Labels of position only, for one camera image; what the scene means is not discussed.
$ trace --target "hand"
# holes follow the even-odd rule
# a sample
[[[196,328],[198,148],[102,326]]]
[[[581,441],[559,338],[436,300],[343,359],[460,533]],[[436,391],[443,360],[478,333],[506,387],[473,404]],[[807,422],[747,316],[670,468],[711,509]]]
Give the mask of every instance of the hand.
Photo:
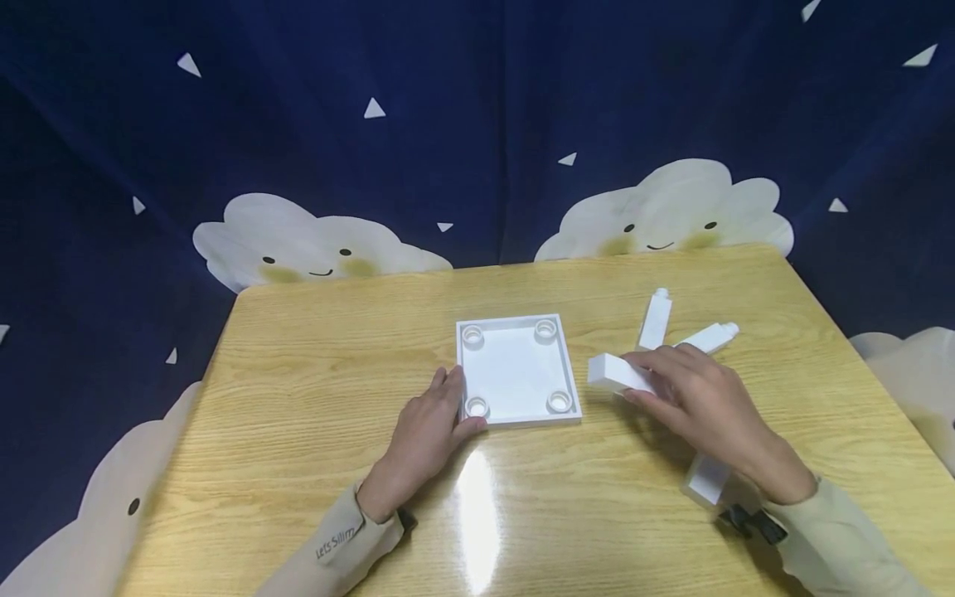
[[[669,389],[662,397],[627,390],[624,398],[698,451],[750,478],[776,503],[798,503],[816,493],[816,477],[759,415],[734,370],[689,344],[631,352],[623,359],[651,370]]]
[[[450,373],[442,367],[431,387],[401,410],[388,451],[358,490],[358,506],[372,520],[382,523],[391,518],[444,468],[458,446],[487,426],[482,416],[469,416],[455,425],[463,389],[460,366]]]

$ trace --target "navy blue curtain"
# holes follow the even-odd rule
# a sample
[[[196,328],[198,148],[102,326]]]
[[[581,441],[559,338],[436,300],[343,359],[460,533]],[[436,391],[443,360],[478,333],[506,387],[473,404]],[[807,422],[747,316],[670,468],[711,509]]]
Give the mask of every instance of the navy blue curtain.
[[[7,1],[0,75],[0,579],[254,284],[763,241],[955,328],[950,2]]]

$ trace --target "beige sleeve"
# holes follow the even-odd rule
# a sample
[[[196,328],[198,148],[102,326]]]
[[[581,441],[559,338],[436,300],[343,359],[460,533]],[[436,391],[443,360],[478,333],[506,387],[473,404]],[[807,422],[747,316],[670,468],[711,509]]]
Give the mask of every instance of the beige sleeve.
[[[368,575],[404,534],[397,515],[384,524],[358,507],[354,485],[338,498],[318,531],[256,592],[256,597],[341,597]]]
[[[809,500],[763,507],[789,533],[778,544],[783,569],[817,597],[930,595],[892,553],[877,527],[833,483]]]

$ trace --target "yellow cheek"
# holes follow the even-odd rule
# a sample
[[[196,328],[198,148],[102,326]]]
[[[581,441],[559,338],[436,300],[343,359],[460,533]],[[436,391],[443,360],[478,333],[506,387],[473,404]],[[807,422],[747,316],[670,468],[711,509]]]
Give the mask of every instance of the yellow cheek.
[[[302,281],[302,275],[290,267],[259,266],[259,274],[272,284]]]
[[[376,276],[379,273],[378,266],[367,259],[343,259],[339,266],[346,274],[352,277]]]
[[[706,248],[708,246],[719,245],[719,232],[697,232],[686,238],[680,243],[680,248],[684,250],[693,250],[695,248]]]
[[[607,239],[602,245],[597,248],[597,255],[601,257],[609,257],[611,255],[628,255],[632,253],[633,250],[633,236],[629,234],[621,234],[613,237],[612,239]]]

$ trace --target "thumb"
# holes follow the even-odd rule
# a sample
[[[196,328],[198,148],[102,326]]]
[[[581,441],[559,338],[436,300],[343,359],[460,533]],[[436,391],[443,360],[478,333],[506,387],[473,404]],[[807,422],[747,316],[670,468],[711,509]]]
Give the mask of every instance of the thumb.
[[[484,431],[487,427],[487,419],[483,416],[469,416],[459,422],[451,431],[451,442],[455,449],[471,437]]]
[[[624,390],[624,400],[641,407],[650,415],[670,428],[678,436],[685,436],[690,418],[683,410],[670,404],[656,394],[643,390]]]

